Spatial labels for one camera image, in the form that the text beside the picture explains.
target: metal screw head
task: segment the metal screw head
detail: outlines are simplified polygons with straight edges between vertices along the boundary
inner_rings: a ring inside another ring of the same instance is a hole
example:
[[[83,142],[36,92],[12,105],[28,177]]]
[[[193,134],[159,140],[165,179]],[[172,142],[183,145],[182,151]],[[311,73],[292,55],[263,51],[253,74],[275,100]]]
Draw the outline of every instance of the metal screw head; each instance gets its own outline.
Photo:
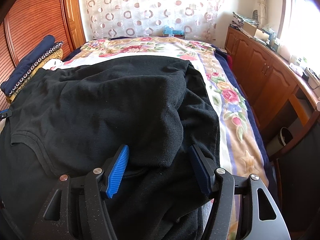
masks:
[[[93,173],[94,174],[100,174],[102,172],[102,169],[101,168],[95,168],[94,170],[93,170]]]
[[[226,171],[223,168],[217,168],[217,173],[219,174],[225,174]]]
[[[61,181],[65,181],[67,179],[68,179],[68,175],[66,175],[66,174],[60,176]]]
[[[259,179],[259,176],[257,174],[251,174],[251,179],[253,180],[258,180]]]

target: wooden wardrobe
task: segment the wooden wardrobe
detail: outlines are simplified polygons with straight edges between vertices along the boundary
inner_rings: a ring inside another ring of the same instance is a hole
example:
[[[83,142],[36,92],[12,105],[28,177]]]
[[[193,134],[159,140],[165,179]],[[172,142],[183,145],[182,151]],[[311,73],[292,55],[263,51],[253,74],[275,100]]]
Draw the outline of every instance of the wooden wardrobe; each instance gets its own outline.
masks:
[[[48,34],[64,42],[64,57],[85,43],[78,0],[16,0],[0,24],[0,83]],[[0,110],[6,108],[0,92]]]

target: wastebasket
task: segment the wastebasket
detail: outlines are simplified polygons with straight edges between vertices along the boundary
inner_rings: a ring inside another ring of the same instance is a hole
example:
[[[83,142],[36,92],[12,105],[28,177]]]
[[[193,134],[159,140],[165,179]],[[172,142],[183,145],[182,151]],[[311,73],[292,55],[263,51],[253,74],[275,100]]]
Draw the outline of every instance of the wastebasket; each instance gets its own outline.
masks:
[[[277,136],[275,136],[267,145],[267,154],[271,156],[283,148],[293,139],[292,134],[286,127],[282,127]]]

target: polka dot trim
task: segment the polka dot trim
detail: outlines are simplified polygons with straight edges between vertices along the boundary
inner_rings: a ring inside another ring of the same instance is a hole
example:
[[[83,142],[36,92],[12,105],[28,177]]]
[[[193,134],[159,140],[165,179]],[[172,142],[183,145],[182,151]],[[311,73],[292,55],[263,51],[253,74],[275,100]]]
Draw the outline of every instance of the polka dot trim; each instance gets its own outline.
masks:
[[[40,62],[42,62],[44,59],[46,59],[50,54],[52,54],[55,50],[60,49],[63,45],[63,41],[59,41],[54,44],[52,48],[47,50],[31,67],[28,69],[27,73],[23,75],[22,78],[16,83],[16,85],[12,88],[9,95],[11,95],[21,84],[25,79],[30,79],[31,71],[34,70],[35,66],[37,66]]]

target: circle pattern curtain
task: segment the circle pattern curtain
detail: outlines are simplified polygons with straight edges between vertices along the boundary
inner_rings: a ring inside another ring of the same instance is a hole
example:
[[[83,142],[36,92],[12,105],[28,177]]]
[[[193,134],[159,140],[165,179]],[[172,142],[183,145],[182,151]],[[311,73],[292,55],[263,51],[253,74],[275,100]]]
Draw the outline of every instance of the circle pattern curtain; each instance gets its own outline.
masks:
[[[92,39],[161,36],[165,26],[186,39],[212,42],[224,0],[85,0]]]

